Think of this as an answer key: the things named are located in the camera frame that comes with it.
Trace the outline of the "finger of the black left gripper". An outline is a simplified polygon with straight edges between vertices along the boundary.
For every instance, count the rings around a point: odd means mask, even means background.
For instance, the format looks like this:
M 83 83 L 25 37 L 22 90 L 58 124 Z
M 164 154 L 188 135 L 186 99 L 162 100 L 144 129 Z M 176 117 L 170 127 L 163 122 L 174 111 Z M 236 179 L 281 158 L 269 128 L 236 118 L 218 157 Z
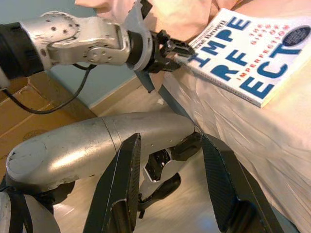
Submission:
M 174 72 L 175 70 L 178 70 L 180 67 L 181 67 L 180 64 L 172 59 L 166 59 L 165 61 L 160 62 L 160 71 Z
M 195 54 L 194 49 L 184 41 L 171 38 L 169 40 L 169 50 L 182 57 L 191 57 Z

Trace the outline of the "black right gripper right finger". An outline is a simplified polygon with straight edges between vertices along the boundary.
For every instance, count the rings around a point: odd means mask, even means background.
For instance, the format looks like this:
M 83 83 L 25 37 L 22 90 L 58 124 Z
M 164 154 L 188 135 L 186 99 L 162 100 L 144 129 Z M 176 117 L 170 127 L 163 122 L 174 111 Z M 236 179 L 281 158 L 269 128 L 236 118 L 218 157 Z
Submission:
M 223 233 L 274 233 L 276 216 L 256 179 L 223 141 L 205 134 L 206 178 L 218 228 Z

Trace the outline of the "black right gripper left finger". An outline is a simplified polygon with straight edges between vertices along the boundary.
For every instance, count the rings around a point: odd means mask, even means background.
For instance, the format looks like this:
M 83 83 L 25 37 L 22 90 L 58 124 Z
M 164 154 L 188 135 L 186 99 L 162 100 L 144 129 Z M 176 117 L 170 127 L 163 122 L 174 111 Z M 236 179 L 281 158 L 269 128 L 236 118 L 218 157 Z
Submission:
M 100 177 L 86 218 L 85 233 L 132 233 L 136 226 L 141 134 L 121 144 Z

